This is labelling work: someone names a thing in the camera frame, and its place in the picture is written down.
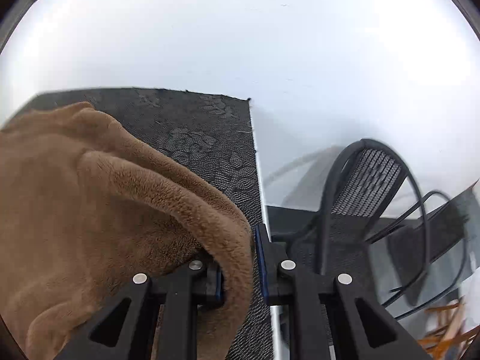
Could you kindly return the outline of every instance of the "silver screw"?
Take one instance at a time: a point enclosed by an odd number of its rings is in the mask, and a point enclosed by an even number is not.
[[[145,274],[136,274],[134,277],[133,277],[133,282],[135,284],[143,284],[147,281],[147,275]]]
[[[350,276],[349,274],[339,274],[337,279],[340,283],[345,285],[348,285],[352,282],[352,276]]]
[[[190,264],[188,264],[188,267],[194,271],[197,271],[203,267],[203,263],[199,259],[194,259]]]
[[[280,266],[283,269],[286,269],[287,271],[291,271],[293,268],[295,268],[297,266],[297,264],[294,263],[293,261],[291,261],[291,259],[285,259],[285,260],[282,261]]]

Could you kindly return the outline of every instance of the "white wall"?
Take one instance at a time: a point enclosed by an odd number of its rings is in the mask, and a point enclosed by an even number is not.
[[[455,195],[480,175],[479,72],[450,0],[39,0],[0,55],[0,123],[52,90],[251,97],[268,204],[316,209],[332,159],[363,137]]]

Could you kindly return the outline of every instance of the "triangular cutout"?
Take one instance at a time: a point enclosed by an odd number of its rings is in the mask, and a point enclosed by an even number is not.
[[[378,348],[395,341],[397,335],[392,328],[369,306],[362,298],[355,299],[358,315],[360,316],[367,340],[372,348]]]
[[[90,339],[107,347],[115,347],[119,340],[130,303],[131,299],[124,298],[93,330]]]

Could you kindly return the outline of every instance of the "blanket fold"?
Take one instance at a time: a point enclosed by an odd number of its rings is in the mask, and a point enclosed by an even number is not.
[[[163,275],[204,248],[223,307],[199,315],[198,358],[222,360],[251,297],[251,232],[206,181],[89,103],[0,130],[0,314],[29,360],[50,360],[138,272]]]

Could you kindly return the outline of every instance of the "brown blanket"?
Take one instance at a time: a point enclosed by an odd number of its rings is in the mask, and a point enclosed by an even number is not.
[[[138,272],[204,247],[226,303],[199,316],[198,357],[222,360],[251,296],[250,228],[221,192],[89,103],[0,131],[0,314],[30,360],[52,359]]]

